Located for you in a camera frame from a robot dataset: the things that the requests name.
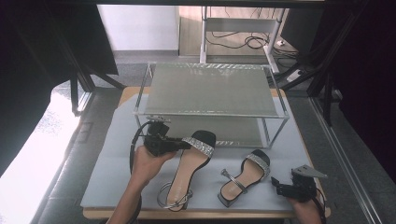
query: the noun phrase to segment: black sandal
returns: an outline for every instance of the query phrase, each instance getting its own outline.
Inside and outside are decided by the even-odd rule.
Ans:
[[[192,197],[190,189],[192,176],[209,163],[215,149],[216,136],[208,131],[197,131],[192,137],[183,138],[182,141],[189,143],[191,148],[183,150],[172,184],[165,184],[157,197],[157,202],[162,208],[174,212],[187,208],[189,198]],[[160,195],[167,188],[170,189],[166,203],[162,203]]]
[[[248,187],[258,184],[270,174],[270,159],[261,150],[256,149],[251,152],[241,164],[241,174],[233,177],[228,174],[226,169],[221,174],[230,179],[223,187],[221,187],[218,197],[226,206],[230,207],[239,195],[248,193]]]

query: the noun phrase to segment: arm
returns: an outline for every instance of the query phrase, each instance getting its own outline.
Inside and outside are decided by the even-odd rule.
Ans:
[[[163,164],[175,155],[176,152],[173,152],[166,153],[161,157],[153,157],[145,147],[137,148],[134,153],[132,176],[107,224],[127,223],[132,218],[139,204],[143,188],[160,172]]]

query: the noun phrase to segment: black curtain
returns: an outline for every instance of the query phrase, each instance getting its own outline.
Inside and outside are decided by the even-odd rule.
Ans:
[[[344,96],[341,110],[394,182],[395,9],[391,0],[369,1],[332,65],[335,86]]]
[[[96,5],[0,0],[0,175],[76,64],[86,76],[118,73]]]

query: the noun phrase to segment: power strip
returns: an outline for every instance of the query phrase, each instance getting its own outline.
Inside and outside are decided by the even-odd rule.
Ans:
[[[300,69],[295,70],[290,76],[288,76],[288,78],[286,78],[286,80],[288,82],[292,82],[294,81],[297,77],[299,77],[301,75],[302,71]]]

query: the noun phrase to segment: shelf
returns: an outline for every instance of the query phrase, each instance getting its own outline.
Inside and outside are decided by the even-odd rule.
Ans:
[[[289,115],[278,89],[282,109],[276,109],[267,77],[274,78],[266,65],[154,63],[134,114],[169,121],[170,137],[207,130],[216,134],[218,146],[270,148]],[[148,78],[150,93],[143,95]]]

